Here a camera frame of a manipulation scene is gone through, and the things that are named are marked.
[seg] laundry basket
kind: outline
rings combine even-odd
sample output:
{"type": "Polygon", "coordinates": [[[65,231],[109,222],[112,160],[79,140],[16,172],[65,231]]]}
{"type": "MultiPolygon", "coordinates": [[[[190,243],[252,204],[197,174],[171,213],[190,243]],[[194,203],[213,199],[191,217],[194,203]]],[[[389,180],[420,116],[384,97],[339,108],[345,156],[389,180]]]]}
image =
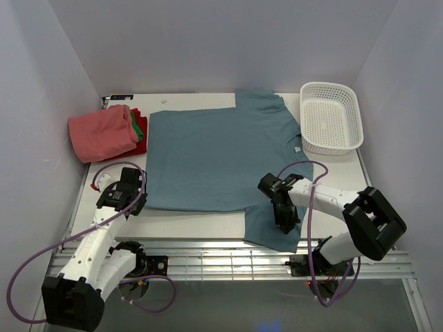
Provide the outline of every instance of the laundry basket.
{"type": "Polygon", "coordinates": [[[335,83],[310,82],[300,90],[303,147],[315,154],[343,155],[363,142],[355,92],[335,83]]]}

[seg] stack of folded clothes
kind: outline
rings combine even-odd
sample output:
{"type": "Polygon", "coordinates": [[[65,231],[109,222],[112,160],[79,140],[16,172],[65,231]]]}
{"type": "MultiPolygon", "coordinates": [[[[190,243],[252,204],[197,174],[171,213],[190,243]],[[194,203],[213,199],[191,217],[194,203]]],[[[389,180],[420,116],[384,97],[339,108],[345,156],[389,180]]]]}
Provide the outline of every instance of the stack of folded clothes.
{"type": "Polygon", "coordinates": [[[69,119],[69,135],[82,163],[145,154],[147,118],[138,109],[114,105],[69,119]]]}

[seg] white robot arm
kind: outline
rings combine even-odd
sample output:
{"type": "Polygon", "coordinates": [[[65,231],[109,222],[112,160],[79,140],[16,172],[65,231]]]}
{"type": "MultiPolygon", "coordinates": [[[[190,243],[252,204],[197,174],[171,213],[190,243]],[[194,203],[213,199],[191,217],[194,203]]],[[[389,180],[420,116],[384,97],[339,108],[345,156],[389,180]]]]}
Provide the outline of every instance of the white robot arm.
{"type": "Polygon", "coordinates": [[[141,244],[122,242],[112,248],[114,239],[130,214],[138,215],[146,203],[141,195],[130,211],[105,225],[105,220],[125,209],[139,194],[141,174],[137,169],[124,167],[120,180],[103,174],[99,186],[102,192],[91,226],[97,229],[86,234],[68,264],[57,277],[46,277],[42,297],[49,324],[83,331],[94,331],[101,321],[105,301],[112,290],[128,274],[145,270],[146,256],[141,244]]]}
{"type": "MultiPolygon", "coordinates": [[[[300,223],[296,206],[309,206],[312,182],[291,174],[280,180],[268,173],[258,185],[273,204],[275,224],[285,234],[300,223]]],[[[360,192],[316,185],[314,209],[344,221],[349,232],[323,239],[313,251],[316,270],[325,273],[337,264],[366,256],[380,261],[407,227],[376,188],[360,192]]]]}

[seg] white enclosure wall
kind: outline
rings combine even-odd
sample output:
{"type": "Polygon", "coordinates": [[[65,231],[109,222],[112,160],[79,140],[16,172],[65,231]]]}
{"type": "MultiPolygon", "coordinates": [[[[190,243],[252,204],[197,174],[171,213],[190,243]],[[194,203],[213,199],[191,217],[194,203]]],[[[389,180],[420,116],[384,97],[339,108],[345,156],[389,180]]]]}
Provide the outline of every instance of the white enclosure wall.
{"type": "Polygon", "coordinates": [[[351,85],[397,0],[50,0],[101,96],[351,85]]]}
{"type": "MultiPolygon", "coordinates": [[[[84,169],[67,120],[97,109],[100,98],[47,0],[2,1],[0,49],[0,329],[28,331],[6,308],[6,286],[19,264],[62,237],[84,169]]],[[[49,257],[17,280],[14,303],[26,317],[49,257]]]]}
{"type": "Polygon", "coordinates": [[[443,3],[399,0],[352,87],[370,178],[408,224],[400,246],[434,331],[443,330],[442,82],[443,3]]]}

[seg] folded pink cloth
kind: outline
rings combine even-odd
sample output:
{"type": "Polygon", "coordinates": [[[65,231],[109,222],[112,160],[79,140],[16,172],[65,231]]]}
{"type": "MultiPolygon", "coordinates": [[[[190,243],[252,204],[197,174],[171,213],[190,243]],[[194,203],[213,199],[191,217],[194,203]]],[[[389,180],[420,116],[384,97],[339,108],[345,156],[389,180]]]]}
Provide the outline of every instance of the folded pink cloth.
{"type": "Polygon", "coordinates": [[[138,136],[128,106],[114,105],[69,119],[69,135],[82,163],[101,161],[136,148],[138,136]]]}

